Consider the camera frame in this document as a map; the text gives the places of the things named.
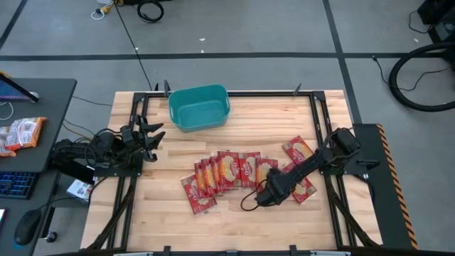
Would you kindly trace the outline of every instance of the wooden tabletop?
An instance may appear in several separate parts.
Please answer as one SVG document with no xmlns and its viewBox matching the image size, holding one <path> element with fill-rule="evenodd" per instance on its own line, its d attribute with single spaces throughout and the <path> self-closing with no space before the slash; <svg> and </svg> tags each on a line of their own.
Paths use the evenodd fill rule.
<svg viewBox="0 0 455 256">
<path fill-rule="evenodd" d="M 343 91 L 325 93 L 333 128 L 351 127 Z M 110 129 L 119 130 L 128 123 L 133 94 L 116 93 Z M 224 127 L 182 133 L 169 119 L 167 100 L 150 100 L 147 119 L 151 124 L 163 122 L 161 130 L 166 131 L 166 136 L 155 151 L 158 161 L 144 162 L 143 174 L 137 182 L 128 251 L 162 251 L 165 245 L 170 245 L 173 251 L 288 250 L 289 245 L 297 245 L 298 250 L 335 249 L 326 189 L 317 171 L 308 176 L 317 192 L 302 205 L 290 197 L 280 206 L 244 212 L 240 200 L 250 191 L 245 188 L 217 198 L 218 205 L 209 213 L 193 215 L 180 177 L 193 172 L 194 161 L 229 149 L 261 151 L 284 164 L 291 159 L 282 144 L 296 135 L 312 149 L 317 147 L 307 97 L 231 97 L 230 104 L 230 116 Z M 351 213 L 369 236 L 381 243 L 367 184 L 351 176 L 345 176 L 344 181 Z M 116 187 L 117 178 L 108 178 L 95 190 L 81 247 L 92 243 L 111 217 Z M 248 203 L 253 205 L 252 197 Z M 347 244 L 346 227 L 339 216 L 343 241 Z M 119 223 L 116 245 L 123 220 Z"/>
</svg>

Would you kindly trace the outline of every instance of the red snack packet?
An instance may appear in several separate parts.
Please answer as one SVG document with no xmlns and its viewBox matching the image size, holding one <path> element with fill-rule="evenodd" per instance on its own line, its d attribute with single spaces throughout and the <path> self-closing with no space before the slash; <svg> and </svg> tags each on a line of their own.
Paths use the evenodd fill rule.
<svg viewBox="0 0 455 256">
<path fill-rule="evenodd" d="M 267 173 L 271 168 L 278 168 L 278 160 L 259 158 L 256 162 L 256 184 L 259 185 L 261 181 L 266 179 Z M 261 192 L 265 187 L 265 182 L 257 189 Z"/>
<path fill-rule="evenodd" d="M 312 150 L 300 136 L 297 136 L 284 144 L 283 149 L 296 164 L 300 164 L 313 154 Z"/>
<path fill-rule="evenodd" d="M 207 198 L 207 189 L 204 182 L 204 174 L 200 162 L 194 163 L 194 173 L 196 175 L 196 185 L 199 192 L 199 198 Z"/>
<path fill-rule="evenodd" d="M 201 198 L 199 196 L 196 174 L 183 177 L 180 179 L 180 182 L 188 196 L 188 201 L 190 201 L 194 215 L 207 213 L 209 209 L 216 206 L 216 200 L 214 198 Z"/>
<path fill-rule="evenodd" d="M 220 172 L 218 171 L 218 157 L 217 156 L 210 157 L 210 165 L 212 166 L 213 180 L 215 181 L 215 184 L 216 184 L 217 194 L 221 195 L 223 193 L 223 190 L 221 189 L 221 185 L 220 185 Z"/>
<path fill-rule="evenodd" d="M 242 187 L 256 187 L 256 159 L 261 157 L 260 152 L 239 153 L 240 179 Z"/>
<path fill-rule="evenodd" d="M 220 172 L 221 188 L 232 188 L 242 185 L 240 179 L 239 155 L 235 152 L 218 152 L 218 171 Z"/>
<path fill-rule="evenodd" d="M 284 173 L 290 172 L 296 164 L 289 163 L 283 167 L 282 171 Z M 292 192 L 292 196 L 297 201 L 298 204 L 303 203 L 308 197 L 316 192 L 316 188 L 311 184 L 310 180 L 305 177 L 300 183 L 296 185 L 296 190 Z"/>
<path fill-rule="evenodd" d="M 202 172 L 204 176 L 204 184 L 207 190 L 207 197 L 213 197 L 218 192 L 216 188 L 215 179 L 213 178 L 212 165 L 210 164 L 210 159 L 200 160 L 200 165 L 202 167 Z"/>
</svg>

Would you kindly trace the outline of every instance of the snack packet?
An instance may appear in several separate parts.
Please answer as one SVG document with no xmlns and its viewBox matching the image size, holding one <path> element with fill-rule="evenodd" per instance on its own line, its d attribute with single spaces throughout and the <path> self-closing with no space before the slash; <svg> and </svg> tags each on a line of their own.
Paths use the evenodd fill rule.
<svg viewBox="0 0 455 256">
<path fill-rule="evenodd" d="M 194 215 L 207 213 L 209 209 L 216 206 L 216 200 L 214 198 L 201 198 L 199 196 L 195 174 L 181 178 L 180 182 L 182 183 L 183 189 L 185 189 L 186 196 L 188 196 L 188 201 L 190 202 Z"/>
<path fill-rule="evenodd" d="M 221 196 L 223 194 L 223 190 L 221 189 L 221 185 L 220 185 L 220 172 L 218 171 L 218 157 L 217 156 L 210 157 L 210 165 L 212 166 L 213 180 L 215 181 L 215 184 L 216 184 L 217 195 Z"/>
<path fill-rule="evenodd" d="M 216 188 L 215 179 L 213 178 L 212 165 L 210 164 L 210 159 L 200 160 L 200 165 L 202 167 L 202 172 L 204 175 L 204 184 L 207 190 L 207 197 L 213 197 L 218 192 Z"/>
<path fill-rule="evenodd" d="M 220 172 L 221 188 L 223 190 L 242 185 L 238 153 L 219 151 L 218 171 Z"/>
<path fill-rule="evenodd" d="M 26 147 L 36 147 L 45 117 L 17 119 L 10 127 L 5 147 L 15 151 Z"/>
<path fill-rule="evenodd" d="M 260 152 L 239 153 L 240 179 L 242 187 L 256 187 L 256 159 L 261 157 Z"/>
<path fill-rule="evenodd" d="M 283 149 L 288 153 L 295 164 L 302 163 L 313 154 L 312 150 L 300 136 L 297 136 L 284 144 Z"/>
<path fill-rule="evenodd" d="M 293 162 L 287 164 L 283 167 L 282 172 L 290 172 L 296 164 Z M 298 204 L 302 204 L 308 197 L 316 192 L 316 188 L 311 184 L 310 180 L 305 177 L 300 183 L 296 185 L 296 190 L 292 192 L 292 196 L 297 201 Z"/>
<path fill-rule="evenodd" d="M 266 179 L 267 173 L 271 168 L 278 168 L 278 160 L 268 159 L 268 158 L 259 158 L 256 163 L 256 183 L 259 185 L 263 180 Z M 263 183 L 258 189 L 258 192 L 261 192 L 265 187 Z"/>
<path fill-rule="evenodd" d="M 0 156 L 16 156 L 16 152 L 5 147 L 9 127 L 0 127 Z"/>
<path fill-rule="evenodd" d="M 194 173 L 196 175 L 196 185 L 199 192 L 199 198 L 207 198 L 207 188 L 204 182 L 204 173 L 200 162 L 194 163 Z"/>
</svg>

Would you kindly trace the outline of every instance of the power cord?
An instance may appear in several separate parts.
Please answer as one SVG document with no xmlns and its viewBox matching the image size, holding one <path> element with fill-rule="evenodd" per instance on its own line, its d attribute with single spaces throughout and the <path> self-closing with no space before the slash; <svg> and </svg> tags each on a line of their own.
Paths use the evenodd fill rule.
<svg viewBox="0 0 455 256">
<path fill-rule="evenodd" d="M 51 203 L 55 203 L 55 202 L 62 201 L 62 200 L 68 200 L 68 199 L 76 199 L 76 198 L 75 198 L 75 197 L 69 197 L 69 198 L 59 198 L 59 199 L 55 199 L 55 200 L 52 200 L 52 201 L 49 202 L 49 203 L 43 204 L 42 206 L 38 207 L 36 210 L 40 210 L 42 207 L 47 206 L 47 205 L 50 205 Z"/>
<path fill-rule="evenodd" d="M 242 201 L 240 202 L 240 207 L 241 207 L 242 210 L 244 210 L 244 211 L 253 211 L 253 210 L 256 210 L 256 209 L 259 207 L 259 205 L 257 204 L 255 207 L 253 207 L 253 208 L 251 208 L 251 209 L 245 209 L 245 208 L 243 207 L 243 202 L 245 202 L 245 200 L 246 200 L 248 197 L 250 197 L 252 194 L 254 194 L 254 193 L 261 187 L 261 185 L 262 185 L 265 181 L 267 181 L 267 179 L 261 181 L 261 182 L 256 186 L 256 188 L 254 189 L 253 192 L 247 194 L 247 195 L 242 199 Z"/>
<path fill-rule="evenodd" d="M 9 114 L 8 117 L 2 117 L 2 118 L 0 118 L 0 121 L 6 121 L 6 120 L 10 119 L 10 118 L 13 116 L 13 114 L 14 114 L 14 108 L 13 108 L 13 105 L 11 104 L 11 102 L 2 102 L 2 103 L 0 103 L 0 107 L 1 107 L 1 106 L 4 106 L 4 105 L 6 105 L 6 104 L 8 104 L 9 107 L 11 108 L 11 114 Z"/>
<path fill-rule="evenodd" d="M 411 29 L 412 31 L 415 31 L 415 32 L 418 32 L 418 33 L 421 33 L 421 34 L 426 34 L 426 33 L 428 33 L 428 32 L 430 31 L 430 29 L 433 28 L 433 25 L 430 25 L 430 26 L 428 27 L 427 31 L 419 31 L 419 30 L 417 30 L 417 29 L 411 27 L 411 16 L 412 16 L 412 14 L 415 14 L 415 13 L 417 13 L 417 11 L 413 11 L 413 12 L 411 12 L 411 13 L 409 14 L 409 23 L 407 24 L 407 26 L 408 26 L 409 29 Z"/>
<path fill-rule="evenodd" d="M 73 134 L 76 134 L 76 135 L 78 135 L 78 136 L 84 137 L 84 138 L 86 138 L 86 139 L 90 139 L 89 137 L 85 136 L 84 134 L 81 134 L 81 133 L 79 133 L 79 132 L 73 131 L 72 129 L 68 128 L 68 127 L 65 125 L 65 123 L 62 123 L 62 126 L 63 126 L 63 128 L 65 128 L 65 129 L 68 130 L 69 132 L 72 132 Z"/>
<path fill-rule="evenodd" d="M 136 46 L 134 45 L 133 39 L 132 39 L 131 36 L 129 35 L 127 25 L 125 25 L 125 22 L 123 21 L 122 15 L 120 14 L 120 11 L 119 11 L 117 5 L 114 4 L 114 6 L 115 6 L 115 9 L 117 10 L 117 13 L 119 14 L 120 21 L 122 22 L 123 27 L 125 28 L 125 32 L 127 32 L 129 41 L 131 42 L 131 45 L 133 46 L 133 50 L 134 50 L 134 52 L 136 53 L 137 60 L 139 61 L 139 64 L 140 64 L 141 69 L 142 69 L 142 72 L 144 73 L 144 76 L 145 76 L 145 78 L 146 78 L 146 80 L 147 80 L 147 83 L 149 84 L 150 91 L 153 91 L 153 89 L 151 88 L 151 83 L 150 83 L 150 80 L 149 80 L 149 76 L 147 76 L 147 73 L 145 72 L 144 66 L 142 65 L 141 57 L 139 56 L 139 53 L 137 52 L 137 48 L 136 48 Z"/>
<path fill-rule="evenodd" d="M 109 10 L 112 8 L 113 4 L 114 4 L 114 2 L 112 1 L 110 4 L 106 4 L 105 6 L 96 9 L 94 12 L 92 12 L 92 14 L 90 16 L 96 21 L 104 19 L 105 14 L 107 14 L 107 12 L 109 12 Z M 98 18 L 95 18 L 95 14 L 99 14 L 101 16 Z"/>
<path fill-rule="evenodd" d="M 93 191 L 95 190 L 95 188 L 100 185 L 107 177 L 104 177 L 102 178 L 99 182 L 97 182 L 93 187 L 92 187 L 92 190 L 90 191 L 90 194 L 88 196 L 88 204 L 90 205 L 90 202 L 92 200 L 92 194 L 93 194 Z M 51 203 L 55 203 L 55 202 L 58 202 L 58 201 L 63 201 L 63 200 L 68 200 L 68 199 L 77 199 L 76 197 L 67 197 L 67 198 L 59 198 L 59 199 L 55 199 L 55 200 L 52 200 L 51 202 L 48 202 L 48 203 L 45 203 L 43 204 L 42 206 L 38 207 L 36 210 L 40 210 L 42 207 L 44 206 L 47 206 L 47 205 L 50 205 Z"/>
<path fill-rule="evenodd" d="M 70 121 L 68 121 L 68 120 L 66 120 L 66 119 L 64 119 L 63 121 L 67 122 L 68 124 L 71 124 L 72 126 L 79 127 L 79 128 L 81 128 L 81 129 L 84 129 L 85 131 L 91 133 L 92 136 L 95 135 L 92 131 L 90 131 L 89 129 L 87 129 L 87 128 L 83 127 L 83 126 L 80 126 L 80 125 L 77 125 L 77 124 L 73 124 L 72 122 L 70 122 Z"/>
<path fill-rule="evenodd" d="M 153 4 L 154 6 L 158 7 L 159 11 L 160 11 L 158 18 L 150 18 L 147 14 L 141 12 L 141 8 L 144 4 Z M 145 23 L 156 23 L 159 20 L 161 20 L 164 16 L 164 8 L 158 1 L 143 0 L 143 1 L 139 2 L 136 9 L 137 9 L 137 15 Z"/>
<path fill-rule="evenodd" d="M 93 102 L 93 101 L 91 101 L 91 100 L 87 100 L 87 99 L 84 99 L 84 98 L 81 98 L 81 97 L 78 97 L 78 96 L 73 96 L 73 98 L 78 99 L 78 100 L 83 100 L 83 101 L 85 101 L 85 102 L 89 102 L 89 103 L 92 103 L 92 104 L 95 104 L 95 105 L 99 105 L 99 106 L 108 106 L 108 107 L 112 107 L 111 104 Z"/>
<path fill-rule="evenodd" d="M 407 88 L 395 87 L 395 86 L 392 86 L 391 84 L 389 84 L 389 83 L 386 81 L 386 79 L 384 78 L 384 73 L 382 72 L 382 67 L 381 67 L 381 64 L 379 64 L 378 59 L 377 59 L 375 56 L 373 56 L 372 59 L 376 62 L 376 64 L 378 64 L 379 71 L 380 71 L 380 73 L 381 73 L 381 79 L 382 79 L 382 81 L 383 81 L 386 85 L 388 85 L 388 86 L 390 86 L 390 87 L 392 87 L 392 88 L 396 88 L 396 89 L 398 89 L 398 90 L 404 90 L 404 91 L 407 91 L 407 92 L 411 92 L 411 91 L 415 90 L 415 89 L 417 88 L 417 85 L 419 84 L 420 80 L 421 80 L 425 75 L 427 75 L 427 74 L 434 74 L 434 73 L 440 73 L 440 72 L 443 72 L 443 71 L 448 70 L 448 69 L 451 68 L 451 66 L 449 66 L 449 67 L 444 68 L 444 69 L 441 69 L 441 70 L 434 70 L 434 71 L 426 71 L 426 72 L 423 72 L 423 73 L 419 76 L 419 79 L 417 79 L 417 81 L 415 82 L 414 87 L 411 88 L 411 89 L 407 89 Z"/>
</svg>

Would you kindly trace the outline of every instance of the teal plastic bin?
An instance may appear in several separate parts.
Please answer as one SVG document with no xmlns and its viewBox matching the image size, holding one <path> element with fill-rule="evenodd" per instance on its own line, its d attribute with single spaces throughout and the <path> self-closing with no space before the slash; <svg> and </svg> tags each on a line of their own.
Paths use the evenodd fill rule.
<svg viewBox="0 0 455 256">
<path fill-rule="evenodd" d="M 222 85 L 178 90 L 169 96 L 169 115 L 182 132 L 223 126 L 229 111 L 228 92 Z"/>
</svg>

